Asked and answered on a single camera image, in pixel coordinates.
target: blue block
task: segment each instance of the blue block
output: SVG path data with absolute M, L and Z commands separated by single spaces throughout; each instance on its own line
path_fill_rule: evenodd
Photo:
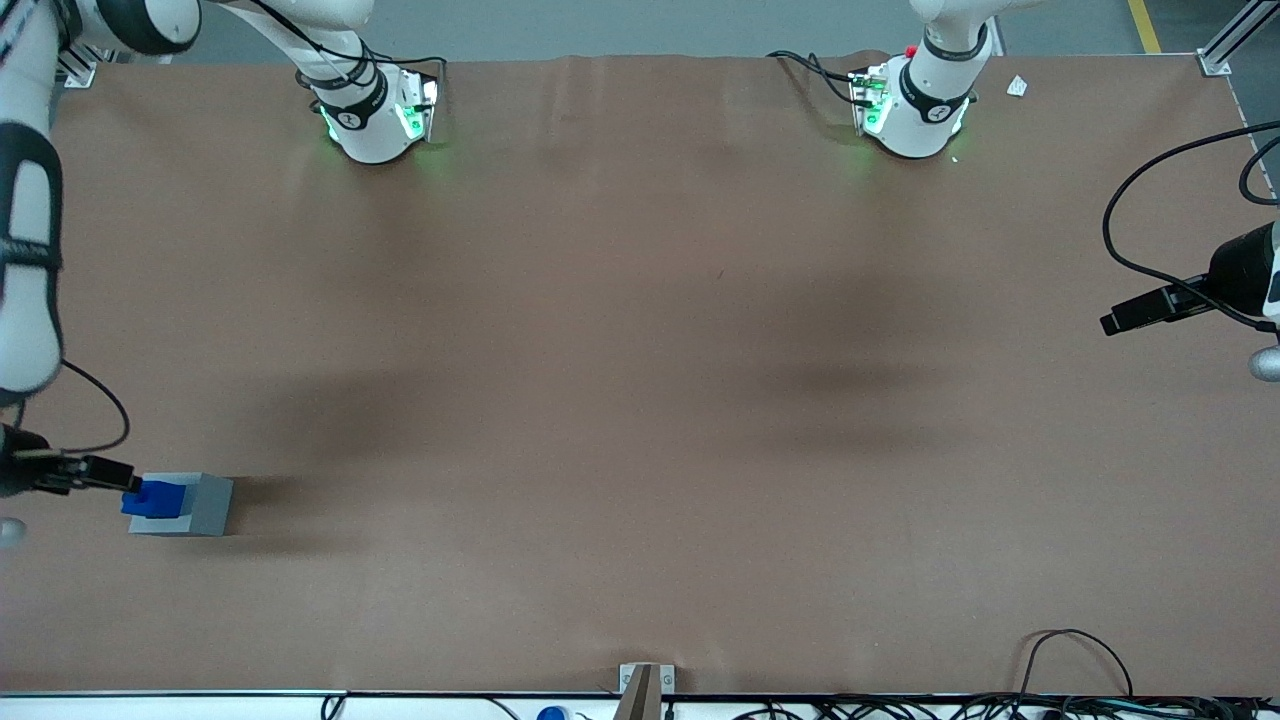
M 120 500 L 120 512 L 138 518 L 170 519 L 182 515 L 182 501 L 187 487 L 160 480 L 142 480 L 136 493 L 125 493 Z
M 206 473 L 147 473 L 142 482 L 174 484 L 186 489 L 182 514 L 177 518 L 129 520 L 129 534 L 166 538 L 220 537 L 227 530 L 232 503 L 232 482 Z

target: white paper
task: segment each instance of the white paper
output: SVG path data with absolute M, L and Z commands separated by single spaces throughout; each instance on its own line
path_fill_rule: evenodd
M 1023 76 L 1014 76 L 1014 82 L 1009 83 L 1009 94 L 1014 97 L 1027 95 L 1027 81 L 1023 79 Z

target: yellow floor line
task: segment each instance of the yellow floor line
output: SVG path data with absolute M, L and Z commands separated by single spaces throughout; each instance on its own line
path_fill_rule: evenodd
M 1133 14 L 1133 24 L 1138 26 L 1138 37 L 1142 38 L 1142 49 L 1151 53 L 1161 53 L 1160 38 L 1156 37 L 1156 26 L 1151 24 L 1151 13 L 1147 12 L 1146 0 L 1129 0 L 1129 12 Z

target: green led light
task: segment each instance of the green led light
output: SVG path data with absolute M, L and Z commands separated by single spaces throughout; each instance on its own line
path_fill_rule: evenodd
M 422 113 L 417 111 L 415 108 L 402 108 L 401 105 L 397 105 L 396 109 L 399 110 L 401 124 L 404 126 L 404 135 L 407 135 L 410 140 L 417 140 L 425 135 L 425 129 L 422 128 Z

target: gray floor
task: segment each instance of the gray floor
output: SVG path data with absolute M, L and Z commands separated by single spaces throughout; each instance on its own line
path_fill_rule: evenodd
M 1059 0 L 1002 18 L 1011 53 L 1140 53 L 1124 0 Z M 772 50 L 845 55 L 916 42 L 905 0 L 380 0 L 361 33 L 397 55 L 452 60 L 544 60 L 562 55 L 764 55 Z M 228 13 L 205 5 L 205 29 L 175 61 L 280 63 Z
M 1166 53 L 1203 47 L 1244 5 L 1240 1 L 1147 0 Z M 1280 120 L 1280 20 L 1272 22 L 1231 58 L 1231 86 L 1251 123 Z M 1263 142 L 1275 133 L 1258 137 Z

